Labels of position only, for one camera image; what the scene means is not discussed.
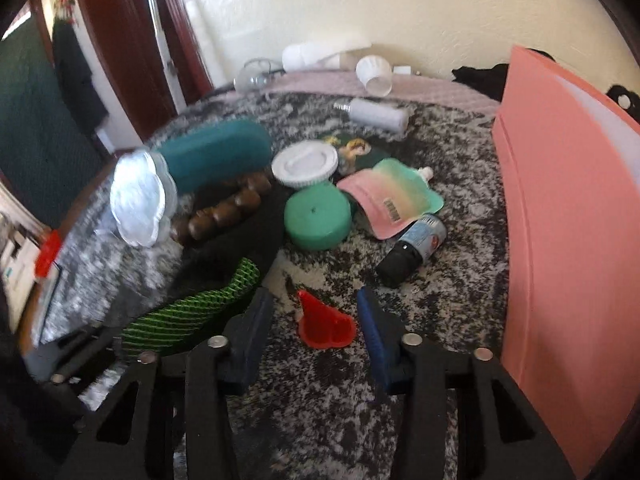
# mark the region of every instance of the green and black mesh strap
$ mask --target green and black mesh strap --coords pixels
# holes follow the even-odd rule
[[[145,350],[160,355],[171,353],[182,341],[251,292],[259,279],[258,267],[242,258],[227,286],[182,298],[129,323],[120,335],[122,353],[128,357]]]

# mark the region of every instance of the green round container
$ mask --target green round container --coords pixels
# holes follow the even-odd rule
[[[351,230],[349,201],[330,182],[305,187],[287,201],[284,227],[293,243],[301,249],[331,249]]]

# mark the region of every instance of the salmon colored panel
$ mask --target salmon colored panel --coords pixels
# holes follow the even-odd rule
[[[639,133],[587,83],[514,49],[494,126],[510,238],[502,362],[583,478],[640,393],[640,194],[562,78]]]

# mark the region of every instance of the dark green curtain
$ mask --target dark green curtain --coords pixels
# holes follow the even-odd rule
[[[0,41],[0,170],[27,209],[55,228],[101,168],[30,18]]]

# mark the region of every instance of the silver screw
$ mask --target silver screw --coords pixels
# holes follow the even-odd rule
[[[223,335],[215,335],[213,337],[210,337],[209,341],[207,342],[207,344],[211,348],[222,348],[223,346],[226,346],[228,343],[229,343],[229,339],[227,339]]]
[[[402,336],[402,342],[405,345],[418,346],[422,344],[422,338],[419,335],[414,334],[413,332],[409,332],[408,334],[404,334]]]
[[[142,363],[143,365],[148,365],[156,362],[157,358],[158,358],[158,354],[156,354],[155,352],[152,352],[151,350],[145,350],[144,352],[142,352],[142,354],[138,356],[138,362]]]
[[[476,348],[474,351],[474,356],[479,361],[490,361],[494,357],[494,353],[491,352],[488,348],[484,348],[481,346],[480,348]]]

